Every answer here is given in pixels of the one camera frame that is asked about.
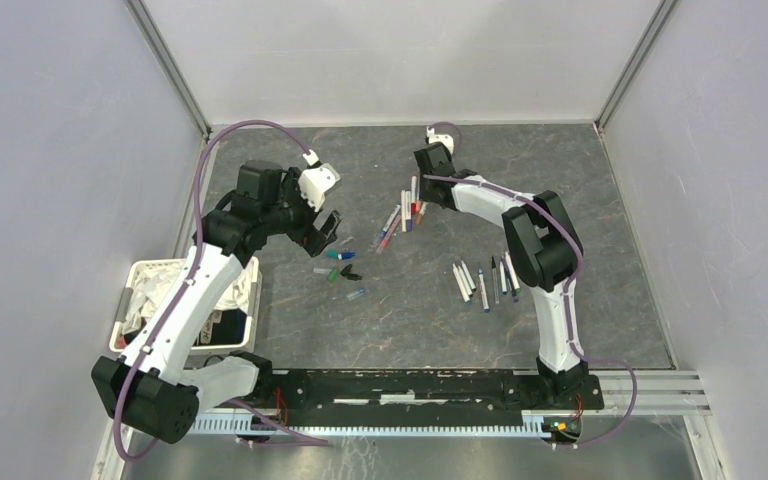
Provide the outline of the purple transparent pen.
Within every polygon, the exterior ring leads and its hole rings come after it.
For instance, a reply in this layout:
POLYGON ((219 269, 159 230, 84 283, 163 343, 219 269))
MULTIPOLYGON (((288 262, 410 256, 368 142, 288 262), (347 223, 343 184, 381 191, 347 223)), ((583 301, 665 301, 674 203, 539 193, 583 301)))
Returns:
POLYGON ((501 264, 501 267, 502 267, 502 273, 504 275, 505 284, 506 284, 506 287, 507 287, 508 294, 511 296, 512 301, 514 303, 518 303, 519 302, 519 294, 518 294, 518 292, 517 292, 517 290, 516 290, 516 288, 514 286, 513 277, 512 277, 512 275, 510 273, 510 269, 508 268, 507 258, 503 257, 502 260, 500 261, 500 264, 501 264))

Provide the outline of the black pen cap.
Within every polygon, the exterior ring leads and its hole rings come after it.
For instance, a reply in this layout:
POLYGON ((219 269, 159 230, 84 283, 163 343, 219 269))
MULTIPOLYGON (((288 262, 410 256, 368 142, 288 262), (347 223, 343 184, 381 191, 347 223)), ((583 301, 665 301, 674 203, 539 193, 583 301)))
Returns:
POLYGON ((344 267, 344 268, 343 268, 343 269, 340 271, 340 275, 341 275, 343 278, 345 278, 345 279, 347 279, 347 280, 350 280, 350 281, 361 281, 361 280, 363 279, 363 276, 362 276, 362 275, 360 275, 360 274, 358 274, 358 273, 355 273, 355 272, 353 271, 353 265, 352 265, 352 264, 348 264, 348 265, 346 265, 346 266, 345 266, 345 267, 344 267))

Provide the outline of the blue capped white pen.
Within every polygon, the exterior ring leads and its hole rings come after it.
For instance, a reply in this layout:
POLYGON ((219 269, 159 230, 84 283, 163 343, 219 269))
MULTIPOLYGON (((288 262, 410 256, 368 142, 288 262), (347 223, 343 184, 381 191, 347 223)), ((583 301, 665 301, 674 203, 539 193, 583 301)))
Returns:
POLYGON ((507 295, 509 292, 508 289, 508 283, 505 273, 505 267, 504 267, 504 261, 502 259, 498 262, 498 269, 499 269, 499 290, 502 295, 507 295))

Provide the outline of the blue transparent pen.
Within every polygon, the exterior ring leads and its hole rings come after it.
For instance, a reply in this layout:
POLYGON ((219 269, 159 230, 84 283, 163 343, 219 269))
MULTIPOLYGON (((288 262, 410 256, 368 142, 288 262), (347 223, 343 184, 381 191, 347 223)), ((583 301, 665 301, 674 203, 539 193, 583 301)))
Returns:
POLYGON ((487 291, 484 271, 481 268, 477 269, 477 277, 478 277, 478 288, 480 292, 482 309, 485 313, 489 313, 491 311, 491 307, 490 307, 489 298, 488 298, 488 291, 487 291))

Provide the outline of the green capped white pen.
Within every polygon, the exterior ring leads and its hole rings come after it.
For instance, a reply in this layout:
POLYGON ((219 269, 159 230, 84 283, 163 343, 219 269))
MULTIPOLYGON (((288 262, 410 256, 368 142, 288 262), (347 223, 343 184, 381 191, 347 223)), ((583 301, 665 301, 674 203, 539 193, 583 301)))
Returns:
POLYGON ((506 272, 509 277, 511 290, 519 294, 521 292, 521 286, 517 278, 516 271, 514 269, 513 262, 510 257, 510 253, 508 251, 504 253, 504 261, 505 261, 506 272))

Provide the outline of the houndstooth patterned pen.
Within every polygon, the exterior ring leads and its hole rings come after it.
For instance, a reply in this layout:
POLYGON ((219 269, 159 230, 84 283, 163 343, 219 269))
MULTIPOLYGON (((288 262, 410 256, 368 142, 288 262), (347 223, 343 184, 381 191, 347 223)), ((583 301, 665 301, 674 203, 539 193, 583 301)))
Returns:
POLYGON ((491 265, 491 278, 493 282, 494 303, 499 304, 500 303, 500 284, 499 284, 498 269, 495 261, 495 256, 491 255, 490 265, 491 265))

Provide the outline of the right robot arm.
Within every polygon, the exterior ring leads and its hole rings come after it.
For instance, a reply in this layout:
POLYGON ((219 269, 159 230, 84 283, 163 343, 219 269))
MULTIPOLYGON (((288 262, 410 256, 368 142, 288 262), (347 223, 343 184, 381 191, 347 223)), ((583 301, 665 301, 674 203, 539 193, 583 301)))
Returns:
POLYGON ((561 198, 549 190, 516 192, 471 170, 458 171, 440 142, 413 155, 423 201, 475 215, 503 229, 508 272, 528 287, 537 315, 538 396, 551 408, 566 406, 589 371, 574 296, 583 251, 561 198))

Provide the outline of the teal capped white pen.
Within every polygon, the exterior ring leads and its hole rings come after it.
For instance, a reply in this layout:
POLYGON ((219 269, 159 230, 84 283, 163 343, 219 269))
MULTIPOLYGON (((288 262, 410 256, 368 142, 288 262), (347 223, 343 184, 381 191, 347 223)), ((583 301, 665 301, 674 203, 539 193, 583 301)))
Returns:
POLYGON ((455 278, 455 280, 457 282, 459 293, 461 295, 461 298, 462 298, 463 302, 465 304, 467 304, 467 305, 471 304, 472 303, 472 300, 471 300, 471 289, 467 286, 467 284, 466 284, 466 282, 465 282, 465 280, 463 278, 462 271, 461 271, 460 267, 457 264, 453 263, 452 264, 452 271, 453 271, 454 278, 455 278))

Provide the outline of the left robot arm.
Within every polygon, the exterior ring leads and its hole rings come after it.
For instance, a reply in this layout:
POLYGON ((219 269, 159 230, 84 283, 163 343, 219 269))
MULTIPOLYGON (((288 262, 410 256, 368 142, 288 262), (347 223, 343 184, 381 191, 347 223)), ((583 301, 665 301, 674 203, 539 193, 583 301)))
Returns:
POLYGON ((92 381, 117 426, 174 444, 206 409, 235 398, 257 408, 272 399, 265 358, 235 352, 200 369, 186 362, 223 293, 270 237, 284 235, 311 257, 335 241, 337 211, 322 226, 315 222, 339 180, 321 161, 305 169, 265 161, 240 167, 235 189, 201 219, 195 245, 146 326, 117 359, 101 357, 93 366, 92 381))

